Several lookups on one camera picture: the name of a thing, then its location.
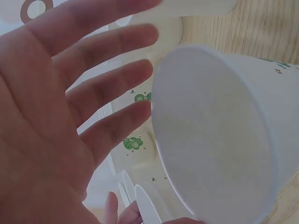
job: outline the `hand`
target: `hand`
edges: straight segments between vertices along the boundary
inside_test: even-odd
[[[100,107],[152,74],[142,60],[82,83],[86,70],[157,40],[140,25],[80,40],[160,0],[72,0],[0,37],[0,223],[98,224],[82,198],[96,167],[150,116],[133,104],[82,135]]]
[[[103,224],[140,224],[143,222],[136,202],[130,204],[118,216],[118,200],[115,193],[110,192],[105,204],[105,214]],[[195,221],[189,218],[181,218],[169,221],[164,224],[203,224],[203,222]]]

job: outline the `wood grain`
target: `wood grain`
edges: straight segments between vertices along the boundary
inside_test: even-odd
[[[240,0],[220,16],[185,17],[181,43],[299,64],[299,0]],[[263,224],[299,223],[299,172],[277,196]]]

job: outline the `finger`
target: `finger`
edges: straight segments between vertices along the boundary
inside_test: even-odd
[[[53,57],[67,90],[86,70],[122,53],[154,44],[158,32],[152,25],[112,30],[79,41]]]
[[[132,202],[118,218],[118,224],[140,224],[142,222],[143,220],[136,201]]]
[[[172,220],[172,221],[166,222],[164,224],[205,224],[205,223],[202,221],[197,221],[197,220],[190,219],[190,218],[180,218],[177,220]]]
[[[99,108],[147,80],[152,72],[151,63],[141,60],[87,80],[67,92],[66,100],[76,127]]]
[[[100,120],[80,137],[92,151],[95,164],[99,165],[111,149],[141,126],[149,117],[149,101],[134,103]]]
[[[70,0],[21,29],[30,32],[50,56],[65,50],[92,31],[121,17],[144,11],[161,0]]]
[[[118,199],[115,193],[109,192],[105,203],[103,224],[117,224]]]

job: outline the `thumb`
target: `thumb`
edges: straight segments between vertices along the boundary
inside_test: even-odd
[[[117,224],[118,199],[115,193],[109,192],[105,203],[103,224]]]
[[[166,222],[164,224],[205,224],[205,223],[202,221],[197,221],[197,220],[190,219],[190,218],[180,218],[180,219]]]

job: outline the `white paper cup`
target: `white paper cup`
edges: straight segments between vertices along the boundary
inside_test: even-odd
[[[238,0],[163,0],[157,7],[136,14],[136,20],[182,17],[191,15],[219,15],[229,13]]]
[[[173,220],[157,190],[150,184],[137,184],[136,201],[144,224],[161,224]]]
[[[131,204],[131,202],[129,201],[127,192],[126,192],[124,186],[122,185],[122,183],[118,184],[118,188],[120,190],[121,198],[122,198],[122,201],[123,201],[125,207],[128,207]]]
[[[113,174],[116,175],[123,170],[144,166],[153,161],[154,158],[155,147],[150,135],[135,132],[112,149],[108,161]]]
[[[151,182],[154,185],[167,185],[168,180],[160,159],[157,157],[151,164],[139,169],[123,170],[123,183],[131,202],[136,200],[135,185]]]
[[[137,184],[135,186],[135,195],[142,217],[149,216],[152,218],[155,216],[146,211],[146,208],[150,205],[149,201],[151,201],[152,207],[157,211],[158,217],[161,219],[160,223],[183,217],[194,219],[168,181],[163,185],[150,182]]]
[[[161,62],[152,91],[157,147],[197,218],[257,224],[272,209],[299,164],[298,85],[297,66],[204,46]]]
[[[140,18],[138,18],[138,16],[131,15],[117,20],[115,23],[111,24],[109,28],[121,28],[124,26],[143,23],[153,24],[157,28],[159,33],[158,41],[152,46],[123,54],[122,57],[124,58],[124,61],[126,63],[145,58],[147,54],[174,49],[181,42],[183,35],[183,21],[180,17],[165,17],[159,20],[157,20],[156,18],[150,20],[141,20]]]

